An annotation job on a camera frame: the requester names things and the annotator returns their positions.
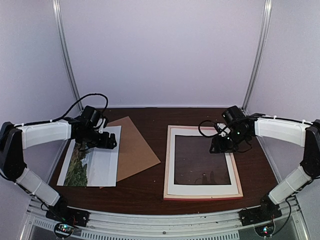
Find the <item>landscape photo print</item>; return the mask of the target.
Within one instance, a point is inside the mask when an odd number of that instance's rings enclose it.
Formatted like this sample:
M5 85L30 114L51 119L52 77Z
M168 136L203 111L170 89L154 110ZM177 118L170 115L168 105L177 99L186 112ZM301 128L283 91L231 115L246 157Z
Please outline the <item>landscape photo print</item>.
M106 132L115 134L114 149L89 149L84 144L70 141L57 180L64 187L115 187L117 182L120 136L122 127L107 126Z

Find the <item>brown backing board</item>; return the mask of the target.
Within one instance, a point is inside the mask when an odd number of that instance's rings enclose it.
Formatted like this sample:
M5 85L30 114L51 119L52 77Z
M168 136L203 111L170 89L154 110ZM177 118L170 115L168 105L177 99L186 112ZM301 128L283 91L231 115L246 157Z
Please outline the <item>brown backing board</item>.
M116 182L127 179L161 163L130 117L107 124L121 127Z

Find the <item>clear acrylic sheet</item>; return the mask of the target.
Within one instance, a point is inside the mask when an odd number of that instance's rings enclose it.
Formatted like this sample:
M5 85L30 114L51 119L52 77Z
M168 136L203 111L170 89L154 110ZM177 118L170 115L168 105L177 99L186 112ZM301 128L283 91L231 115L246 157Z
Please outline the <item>clear acrylic sheet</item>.
M175 185L230 185L226 156L210 153L211 140L202 136L175 136Z

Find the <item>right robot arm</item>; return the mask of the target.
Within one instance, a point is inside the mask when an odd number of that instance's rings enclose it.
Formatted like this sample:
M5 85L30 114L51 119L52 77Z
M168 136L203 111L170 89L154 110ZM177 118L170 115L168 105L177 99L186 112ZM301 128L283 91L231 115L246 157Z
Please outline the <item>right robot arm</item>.
M216 134L211 136L209 152L212 154L235 153L242 142L253 137L266 137L298 145L304 149L299 166L273 188L256 210L259 220L268 220L276 205L303 189L320 177L320 121L293 120L262 113L246 115L234 105L227 108L222 117L224 123L215 123Z

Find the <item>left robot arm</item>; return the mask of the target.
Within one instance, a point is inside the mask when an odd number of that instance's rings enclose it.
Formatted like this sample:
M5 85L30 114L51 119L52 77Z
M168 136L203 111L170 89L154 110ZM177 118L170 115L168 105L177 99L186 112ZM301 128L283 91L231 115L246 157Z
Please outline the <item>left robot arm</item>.
M24 161L24 150L55 141L75 140L89 148L113 150L116 135L103 131L107 118L92 106L86 106L75 117L63 117L37 123L14 125L7 121L0 129L0 172L3 177L27 190L53 207L52 213L61 222L72 218L72 211L61 201L62 196L31 171Z

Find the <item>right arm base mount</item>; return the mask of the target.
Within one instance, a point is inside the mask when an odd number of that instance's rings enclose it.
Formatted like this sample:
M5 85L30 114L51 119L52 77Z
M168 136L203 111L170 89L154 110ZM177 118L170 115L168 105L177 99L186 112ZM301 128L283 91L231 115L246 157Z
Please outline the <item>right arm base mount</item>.
M253 225L255 233L262 238L270 238L276 231L275 219L282 216L279 204L274 204L265 195L260 206L243 208L238 212L242 226Z

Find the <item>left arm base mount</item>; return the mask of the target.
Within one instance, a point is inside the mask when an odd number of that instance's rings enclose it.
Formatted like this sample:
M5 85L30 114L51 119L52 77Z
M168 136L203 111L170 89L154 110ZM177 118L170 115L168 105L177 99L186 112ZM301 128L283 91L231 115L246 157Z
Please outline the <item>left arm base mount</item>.
M57 221L53 233L62 240L69 238L79 227L86 227L89 221L90 213L87 210L69 207L67 199L63 196L55 205L43 202L42 207L46 208L44 209L46 218Z

